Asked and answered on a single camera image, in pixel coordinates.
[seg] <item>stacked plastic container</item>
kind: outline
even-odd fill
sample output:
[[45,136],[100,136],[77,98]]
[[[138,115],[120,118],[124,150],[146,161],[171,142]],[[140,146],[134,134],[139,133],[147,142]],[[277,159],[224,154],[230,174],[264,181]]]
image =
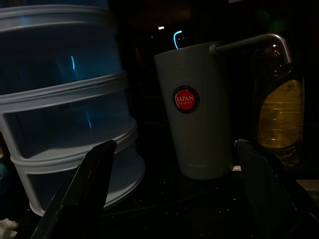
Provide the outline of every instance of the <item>stacked plastic container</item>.
[[53,4],[59,2],[0,9],[1,131],[38,215],[102,142],[118,145],[105,208],[136,188],[145,171],[107,4]]

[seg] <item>yellow liquid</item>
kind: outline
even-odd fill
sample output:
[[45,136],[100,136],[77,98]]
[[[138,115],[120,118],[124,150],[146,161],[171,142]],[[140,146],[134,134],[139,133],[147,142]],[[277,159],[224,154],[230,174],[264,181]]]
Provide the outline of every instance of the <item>yellow liquid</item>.
[[302,128],[303,90],[299,81],[290,80],[265,99],[260,110],[258,142],[269,149],[291,148],[301,139]]

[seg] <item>dark background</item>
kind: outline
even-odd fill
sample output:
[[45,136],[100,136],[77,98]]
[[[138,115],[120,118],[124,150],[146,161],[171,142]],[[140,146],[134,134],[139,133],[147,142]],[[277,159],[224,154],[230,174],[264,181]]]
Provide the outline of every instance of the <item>dark background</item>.
[[[298,72],[305,79],[303,162],[300,177],[317,175],[316,138],[319,117],[317,104],[317,25],[319,3],[315,0],[109,0],[118,22],[118,42],[123,68],[131,83],[132,115],[137,119],[140,141],[148,151],[158,143],[172,144],[153,56],[174,50],[173,34],[179,48],[210,41],[232,42],[276,32],[287,39]],[[253,79],[252,51],[227,56],[232,138],[251,138]]]

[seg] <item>dark countertop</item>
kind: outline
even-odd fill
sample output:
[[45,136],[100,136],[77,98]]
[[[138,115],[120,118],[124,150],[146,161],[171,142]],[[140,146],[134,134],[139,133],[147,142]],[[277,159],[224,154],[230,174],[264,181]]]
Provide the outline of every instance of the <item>dark countertop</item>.
[[[188,179],[178,169],[172,143],[161,138],[167,137],[138,141],[146,174],[128,198],[104,212],[99,238],[260,238],[240,173],[211,181]],[[11,185],[0,194],[0,220],[19,222],[17,239],[30,238],[40,217],[30,210],[14,165],[9,160],[6,165]]]

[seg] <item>plastic drawer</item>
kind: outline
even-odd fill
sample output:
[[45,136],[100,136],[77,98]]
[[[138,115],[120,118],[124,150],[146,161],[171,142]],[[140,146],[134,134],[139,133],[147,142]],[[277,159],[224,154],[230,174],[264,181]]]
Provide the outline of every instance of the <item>plastic drawer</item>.
[[104,141],[119,143],[137,128],[125,91],[3,114],[0,125],[12,157],[26,162],[83,155]]
[[6,48],[1,51],[0,95],[121,72],[115,31],[80,29],[51,27],[38,34],[22,31],[1,36]]
[[[32,210],[43,216],[60,185],[80,164],[81,158],[47,166],[20,166],[15,164]],[[112,175],[105,208],[113,206],[132,192],[142,180],[145,172],[143,159],[135,144],[115,154]]]

